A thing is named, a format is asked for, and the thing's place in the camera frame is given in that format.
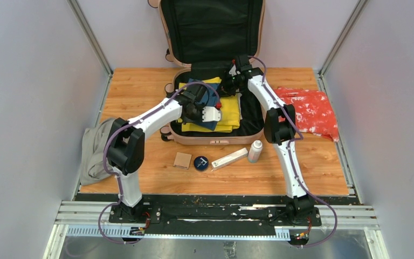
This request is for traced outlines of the dark blue round tin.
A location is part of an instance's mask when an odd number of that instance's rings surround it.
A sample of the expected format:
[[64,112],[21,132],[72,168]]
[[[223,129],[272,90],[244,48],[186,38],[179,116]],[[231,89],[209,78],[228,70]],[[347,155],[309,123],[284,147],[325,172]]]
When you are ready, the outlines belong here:
[[197,156],[194,158],[193,166],[196,171],[204,172],[209,168],[209,160],[205,156]]

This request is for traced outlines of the blue garment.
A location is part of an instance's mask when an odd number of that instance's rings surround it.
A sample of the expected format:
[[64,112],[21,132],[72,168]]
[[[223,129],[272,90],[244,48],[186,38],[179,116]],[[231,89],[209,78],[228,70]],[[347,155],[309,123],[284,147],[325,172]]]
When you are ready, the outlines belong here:
[[[209,84],[214,90],[216,90],[221,82],[221,79],[219,77],[207,79],[203,81],[206,84]],[[202,93],[202,96],[198,103],[204,104],[205,106],[215,106],[218,98],[216,97],[216,94],[214,91],[208,87],[205,87],[200,84],[193,84],[187,87],[187,90],[191,93]],[[196,121],[192,122],[190,129],[185,129],[184,131],[199,131],[199,132],[212,132],[216,128],[217,122],[211,121],[211,122],[202,122],[202,121]]]

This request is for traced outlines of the pink hard-shell suitcase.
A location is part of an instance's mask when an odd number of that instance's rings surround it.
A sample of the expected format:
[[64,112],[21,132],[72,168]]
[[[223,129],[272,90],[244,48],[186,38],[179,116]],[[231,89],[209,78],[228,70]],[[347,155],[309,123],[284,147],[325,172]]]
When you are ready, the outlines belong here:
[[[191,79],[223,79],[236,56],[259,54],[264,1],[149,1],[149,5],[160,13],[168,42],[166,59],[181,67],[167,90]],[[258,140],[263,134],[265,110],[249,91],[237,96],[237,128],[200,132],[176,120],[162,128],[162,138],[184,145],[239,145]]]

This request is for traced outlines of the white long box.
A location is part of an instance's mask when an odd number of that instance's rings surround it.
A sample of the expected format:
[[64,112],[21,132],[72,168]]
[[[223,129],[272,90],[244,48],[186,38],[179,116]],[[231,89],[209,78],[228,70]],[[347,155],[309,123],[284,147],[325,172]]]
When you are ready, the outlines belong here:
[[242,148],[240,150],[237,150],[229,155],[226,155],[222,158],[219,158],[213,161],[211,163],[212,170],[215,171],[215,170],[221,169],[227,165],[230,165],[236,161],[239,161],[240,159],[247,157],[247,155],[248,155],[247,148]]

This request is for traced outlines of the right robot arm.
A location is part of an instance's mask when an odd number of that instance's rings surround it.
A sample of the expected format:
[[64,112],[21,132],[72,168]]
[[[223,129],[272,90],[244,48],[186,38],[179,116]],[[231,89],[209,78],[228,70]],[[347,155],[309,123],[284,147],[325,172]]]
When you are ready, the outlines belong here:
[[302,177],[295,151],[296,141],[303,136],[296,126],[294,106],[278,97],[267,82],[266,71],[253,67],[251,59],[246,54],[233,58],[230,70],[220,84],[220,91],[229,95],[250,92],[265,110],[264,136],[278,155],[289,198],[282,216],[297,226],[306,221],[314,210],[314,199]]

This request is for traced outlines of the yellow garment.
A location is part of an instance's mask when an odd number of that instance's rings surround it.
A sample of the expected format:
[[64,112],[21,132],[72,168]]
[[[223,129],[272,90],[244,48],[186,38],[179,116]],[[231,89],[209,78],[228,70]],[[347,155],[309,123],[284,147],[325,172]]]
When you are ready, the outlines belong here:
[[[221,121],[217,122],[216,128],[212,132],[219,132],[219,133],[231,133],[233,130],[236,130],[240,127],[240,104],[239,104],[239,97],[231,96],[231,97],[221,97],[221,108],[220,111],[222,112],[222,119]],[[199,132],[199,131],[184,131],[189,130],[191,126],[191,122],[186,124],[181,124],[181,131],[182,132]]]

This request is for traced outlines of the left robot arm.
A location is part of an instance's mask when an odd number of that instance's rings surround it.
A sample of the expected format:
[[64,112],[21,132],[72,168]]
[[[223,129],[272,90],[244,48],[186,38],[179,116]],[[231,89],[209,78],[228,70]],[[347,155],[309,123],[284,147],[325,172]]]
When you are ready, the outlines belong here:
[[119,188],[115,207],[123,210],[122,214],[129,222],[137,223],[143,218],[138,171],[144,161],[148,137],[178,119],[183,122],[211,122],[221,117],[215,106],[206,106],[182,94],[174,94],[137,117],[113,121],[104,147],[103,166],[112,168],[108,173],[116,177]]

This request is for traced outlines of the white spray bottle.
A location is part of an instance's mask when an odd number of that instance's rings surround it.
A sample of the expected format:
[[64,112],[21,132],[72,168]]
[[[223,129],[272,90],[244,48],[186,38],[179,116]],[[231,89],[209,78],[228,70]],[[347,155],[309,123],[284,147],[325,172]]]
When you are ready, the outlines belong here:
[[247,155],[247,159],[250,163],[256,163],[263,150],[263,143],[260,140],[255,140],[251,143],[250,150]]

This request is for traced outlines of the tan square box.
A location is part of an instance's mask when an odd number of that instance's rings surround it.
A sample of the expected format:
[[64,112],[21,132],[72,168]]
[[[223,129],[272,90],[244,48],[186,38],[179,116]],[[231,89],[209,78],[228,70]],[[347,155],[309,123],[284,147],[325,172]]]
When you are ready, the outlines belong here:
[[173,166],[180,169],[188,170],[190,167],[192,155],[187,153],[177,152]]

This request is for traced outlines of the red white patterned garment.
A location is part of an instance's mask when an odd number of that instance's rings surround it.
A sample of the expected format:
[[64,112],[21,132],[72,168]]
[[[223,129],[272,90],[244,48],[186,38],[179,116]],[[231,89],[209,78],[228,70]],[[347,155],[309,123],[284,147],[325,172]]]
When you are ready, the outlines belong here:
[[302,133],[311,133],[332,142],[340,140],[335,113],[327,95],[318,90],[278,88],[277,96],[295,108],[296,126]]

